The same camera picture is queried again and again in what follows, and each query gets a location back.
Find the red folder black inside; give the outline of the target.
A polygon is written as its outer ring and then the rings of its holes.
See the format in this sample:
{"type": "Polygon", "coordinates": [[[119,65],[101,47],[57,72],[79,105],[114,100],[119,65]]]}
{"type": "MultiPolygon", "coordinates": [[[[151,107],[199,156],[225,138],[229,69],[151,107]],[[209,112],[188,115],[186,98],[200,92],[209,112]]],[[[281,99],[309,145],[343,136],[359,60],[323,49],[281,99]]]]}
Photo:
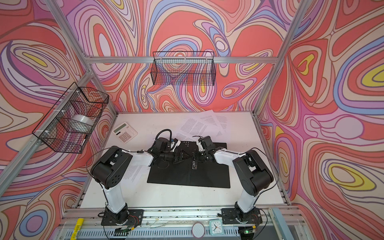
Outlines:
{"type": "Polygon", "coordinates": [[[182,141],[173,152],[161,154],[161,159],[156,164],[151,163],[147,183],[229,189],[231,182],[227,165],[217,164],[214,161],[197,162],[198,168],[192,169],[192,154],[195,150],[199,151],[197,143],[182,141]],[[177,150],[186,151],[190,158],[174,165],[177,150]]]}

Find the printed paper sheet far stack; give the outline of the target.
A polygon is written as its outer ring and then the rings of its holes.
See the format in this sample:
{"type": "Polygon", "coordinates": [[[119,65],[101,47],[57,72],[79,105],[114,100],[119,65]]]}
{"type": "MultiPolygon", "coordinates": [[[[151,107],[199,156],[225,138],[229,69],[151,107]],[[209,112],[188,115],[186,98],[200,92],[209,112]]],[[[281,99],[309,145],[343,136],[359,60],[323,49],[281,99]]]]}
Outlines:
{"type": "Polygon", "coordinates": [[[213,142],[224,143],[228,136],[212,110],[177,114],[175,130],[175,137],[181,141],[196,141],[198,137],[209,136],[213,142]]]}

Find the white tape roll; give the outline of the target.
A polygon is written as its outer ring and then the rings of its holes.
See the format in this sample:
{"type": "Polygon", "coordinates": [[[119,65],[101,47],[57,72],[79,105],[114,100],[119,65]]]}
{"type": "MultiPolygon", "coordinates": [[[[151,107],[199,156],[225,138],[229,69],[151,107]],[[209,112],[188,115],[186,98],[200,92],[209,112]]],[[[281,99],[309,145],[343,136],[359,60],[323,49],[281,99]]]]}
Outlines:
{"type": "Polygon", "coordinates": [[[86,124],[86,125],[90,125],[90,126],[94,125],[94,121],[92,119],[90,119],[89,117],[84,116],[84,115],[76,114],[71,119],[74,121],[80,122],[82,124],[86,124]]]}

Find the round pink white disc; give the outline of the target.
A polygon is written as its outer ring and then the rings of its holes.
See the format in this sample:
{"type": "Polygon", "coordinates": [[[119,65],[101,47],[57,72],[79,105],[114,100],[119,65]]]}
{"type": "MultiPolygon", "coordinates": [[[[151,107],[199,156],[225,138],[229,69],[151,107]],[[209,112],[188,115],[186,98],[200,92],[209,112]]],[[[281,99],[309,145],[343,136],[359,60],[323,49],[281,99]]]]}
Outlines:
{"type": "Polygon", "coordinates": [[[205,227],[202,223],[195,223],[192,226],[192,236],[196,239],[201,239],[205,236],[205,227]]]}

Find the yellow marker pen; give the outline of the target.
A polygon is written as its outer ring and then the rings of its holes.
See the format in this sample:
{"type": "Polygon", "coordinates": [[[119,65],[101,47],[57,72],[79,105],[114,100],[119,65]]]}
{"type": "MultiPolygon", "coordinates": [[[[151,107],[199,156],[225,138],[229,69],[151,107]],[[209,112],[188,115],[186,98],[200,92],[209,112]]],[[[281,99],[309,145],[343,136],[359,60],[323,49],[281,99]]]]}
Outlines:
{"type": "Polygon", "coordinates": [[[84,223],[84,219],[83,218],[79,218],[76,222],[76,225],[75,225],[75,228],[74,228],[74,231],[71,235],[71,238],[70,240],[77,240],[78,239],[78,235],[79,235],[79,232],[82,228],[82,225],[84,223]]]}

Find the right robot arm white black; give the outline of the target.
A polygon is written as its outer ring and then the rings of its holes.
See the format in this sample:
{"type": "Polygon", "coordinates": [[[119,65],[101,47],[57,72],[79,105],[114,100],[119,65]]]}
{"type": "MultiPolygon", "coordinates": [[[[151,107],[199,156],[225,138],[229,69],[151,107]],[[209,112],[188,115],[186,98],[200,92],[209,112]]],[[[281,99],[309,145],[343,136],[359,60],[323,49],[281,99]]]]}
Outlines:
{"type": "Polygon", "coordinates": [[[243,153],[229,151],[216,146],[209,136],[199,136],[197,146],[199,160],[214,161],[236,170],[243,191],[235,202],[234,216],[222,214],[222,218],[247,223],[255,214],[255,203],[259,196],[274,181],[272,172],[254,149],[243,153]]]}

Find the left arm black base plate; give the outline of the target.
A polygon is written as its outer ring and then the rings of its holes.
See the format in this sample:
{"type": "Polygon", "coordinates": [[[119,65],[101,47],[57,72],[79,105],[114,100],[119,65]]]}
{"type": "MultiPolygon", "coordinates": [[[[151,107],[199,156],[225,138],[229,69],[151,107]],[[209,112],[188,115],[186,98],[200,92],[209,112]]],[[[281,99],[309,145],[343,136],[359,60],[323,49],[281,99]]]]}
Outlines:
{"type": "Polygon", "coordinates": [[[137,227],[142,224],[144,210],[142,209],[122,209],[115,214],[108,208],[105,208],[102,216],[102,226],[131,226],[137,227]]]}

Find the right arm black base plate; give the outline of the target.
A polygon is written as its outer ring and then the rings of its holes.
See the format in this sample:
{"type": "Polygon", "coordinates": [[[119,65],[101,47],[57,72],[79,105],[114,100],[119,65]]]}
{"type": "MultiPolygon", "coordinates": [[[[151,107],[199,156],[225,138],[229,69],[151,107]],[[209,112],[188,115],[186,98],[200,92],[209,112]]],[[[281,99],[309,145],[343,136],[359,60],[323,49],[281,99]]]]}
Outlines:
{"type": "Polygon", "coordinates": [[[218,216],[222,218],[224,225],[253,224],[258,226],[263,223],[261,211],[258,208],[253,208],[247,213],[236,208],[223,208],[218,216]]]}

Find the light blue bar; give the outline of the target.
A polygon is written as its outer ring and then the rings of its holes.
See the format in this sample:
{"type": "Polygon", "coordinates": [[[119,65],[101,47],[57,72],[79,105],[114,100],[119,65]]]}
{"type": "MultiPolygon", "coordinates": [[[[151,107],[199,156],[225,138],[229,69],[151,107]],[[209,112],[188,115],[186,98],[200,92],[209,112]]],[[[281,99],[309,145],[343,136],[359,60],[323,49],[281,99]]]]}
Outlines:
{"type": "Polygon", "coordinates": [[[273,222],[279,240],[294,240],[294,236],[279,208],[269,208],[269,214],[273,222]]]}

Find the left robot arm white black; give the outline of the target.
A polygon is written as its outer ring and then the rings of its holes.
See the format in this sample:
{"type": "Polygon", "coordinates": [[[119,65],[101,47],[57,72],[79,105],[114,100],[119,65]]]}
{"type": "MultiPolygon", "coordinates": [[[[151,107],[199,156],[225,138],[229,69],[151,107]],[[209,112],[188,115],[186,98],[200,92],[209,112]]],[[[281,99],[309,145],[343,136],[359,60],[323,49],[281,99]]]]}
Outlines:
{"type": "Polygon", "coordinates": [[[177,139],[158,138],[147,151],[129,151],[118,146],[106,148],[106,152],[91,168],[90,176],[101,185],[107,201],[102,226],[126,225],[133,218],[135,225],[141,222],[134,214],[130,214],[128,204],[124,200],[121,181],[128,169],[134,165],[150,166],[161,154],[174,157],[174,150],[181,144],[177,139]]]}

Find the metal folder clip mechanism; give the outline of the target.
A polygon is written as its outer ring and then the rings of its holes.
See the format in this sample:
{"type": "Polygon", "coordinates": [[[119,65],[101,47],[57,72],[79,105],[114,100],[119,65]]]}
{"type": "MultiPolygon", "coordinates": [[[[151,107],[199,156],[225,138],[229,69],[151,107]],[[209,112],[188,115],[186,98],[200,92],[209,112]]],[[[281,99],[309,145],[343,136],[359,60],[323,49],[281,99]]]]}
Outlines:
{"type": "Polygon", "coordinates": [[[192,169],[193,170],[196,170],[198,168],[198,164],[197,164],[197,162],[196,161],[193,161],[192,162],[192,169]]]}

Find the pink desk calculator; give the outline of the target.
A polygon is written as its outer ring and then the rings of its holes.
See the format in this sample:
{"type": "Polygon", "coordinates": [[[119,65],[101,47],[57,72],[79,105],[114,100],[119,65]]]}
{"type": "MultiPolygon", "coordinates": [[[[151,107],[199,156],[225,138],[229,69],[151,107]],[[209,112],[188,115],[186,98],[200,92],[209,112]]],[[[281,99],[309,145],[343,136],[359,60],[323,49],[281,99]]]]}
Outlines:
{"type": "Polygon", "coordinates": [[[113,134],[124,144],[138,135],[137,131],[126,122],[117,125],[113,129],[113,134]]]}

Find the small teal alarm clock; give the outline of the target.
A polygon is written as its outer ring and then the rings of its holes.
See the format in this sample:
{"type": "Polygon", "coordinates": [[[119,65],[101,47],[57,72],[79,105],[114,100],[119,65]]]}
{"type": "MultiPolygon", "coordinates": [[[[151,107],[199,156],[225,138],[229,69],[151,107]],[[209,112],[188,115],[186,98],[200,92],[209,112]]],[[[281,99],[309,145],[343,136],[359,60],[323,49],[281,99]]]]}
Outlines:
{"type": "Polygon", "coordinates": [[[209,222],[209,229],[211,236],[223,235],[223,222],[222,219],[214,219],[209,222]]]}

